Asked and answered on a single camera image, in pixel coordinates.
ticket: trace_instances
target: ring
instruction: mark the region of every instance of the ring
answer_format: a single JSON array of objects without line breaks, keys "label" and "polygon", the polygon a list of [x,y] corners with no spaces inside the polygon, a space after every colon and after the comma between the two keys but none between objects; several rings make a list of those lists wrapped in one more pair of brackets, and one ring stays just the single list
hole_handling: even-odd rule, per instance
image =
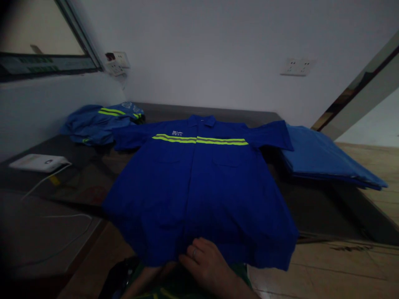
[{"label": "ring", "polygon": [[195,248],[194,251],[192,252],[192,259],[195,260],[195,254],[197,253],[197,249]]}]

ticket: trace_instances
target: printed logo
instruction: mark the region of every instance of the printed logo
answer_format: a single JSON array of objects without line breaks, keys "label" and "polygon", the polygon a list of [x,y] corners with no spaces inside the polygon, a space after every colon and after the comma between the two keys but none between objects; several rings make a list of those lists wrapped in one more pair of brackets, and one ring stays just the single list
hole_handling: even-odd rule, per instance
[{"label": "printed logo", "polygon": [[132,102],[123,102],[123,103],[121,104],[122,107],[125,107],[125,108],[128,108],[128,109],[130,109],[130,107],[131,107],[132,105],[133,105]]}]

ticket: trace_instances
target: white power bank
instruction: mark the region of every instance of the white power bank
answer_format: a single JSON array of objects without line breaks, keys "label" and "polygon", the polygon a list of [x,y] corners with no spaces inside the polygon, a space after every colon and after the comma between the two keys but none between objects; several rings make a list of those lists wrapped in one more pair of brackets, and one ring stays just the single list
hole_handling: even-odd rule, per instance
[{"label": "white power bank", "polygon": [[68,160],[61,156],[28,154],[25,157],[11,163],[9,167],[35,172],[53,172],[62,164],[68,163]]}]

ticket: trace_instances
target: window frame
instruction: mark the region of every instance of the window frame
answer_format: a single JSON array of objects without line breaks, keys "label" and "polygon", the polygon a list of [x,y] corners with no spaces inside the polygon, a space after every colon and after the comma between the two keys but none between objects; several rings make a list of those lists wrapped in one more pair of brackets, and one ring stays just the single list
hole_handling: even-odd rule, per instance
[{"label": "window frame", "polygon": [[[54,0],[54,2],[57,4],[60,12],[64,16],[69,28],[73,32],[77,42],[82,48],[84,55],[16,54],[0,52],[0,82],[10,82],[54,75],[74,75],[103,71],[101,60],[90,45],[71,5],[67,0]],[[11,60],[13,63],[15,63],[15,58],[19,58],[21,63],[27,63],[29,68],[32,68],[30,70],[31,73],[12,74],[6,69],[6,67],[3,66],[7,60]],[[57,66],[35,66],[35,63],[45,63],[47,61],[53,62],[54,60],[62,61],[63,65],[76,65],[76,68],[69,67],[69,69],[60,69]]]}]

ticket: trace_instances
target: green clothing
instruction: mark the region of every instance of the green clothing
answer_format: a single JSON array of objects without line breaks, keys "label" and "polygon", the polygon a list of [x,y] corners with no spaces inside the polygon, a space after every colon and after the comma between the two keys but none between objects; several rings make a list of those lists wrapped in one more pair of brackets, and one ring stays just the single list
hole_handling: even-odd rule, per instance
[{"label": "green clothing", "polygon": [[[246,265],[234,264],[230,266],[237,276],[241,277],[244,282],[252,289],[251,282],[246,273]],[[129,286],[140,275],[144,265],[140,263],[134,272]],[[194,280],[192,275],[181,265],[178,264],[166,277],[166,279],[157,287],[146,294],[134,297],[140,299],[213,299],[213,294],[208,293],[201,288]]]}]

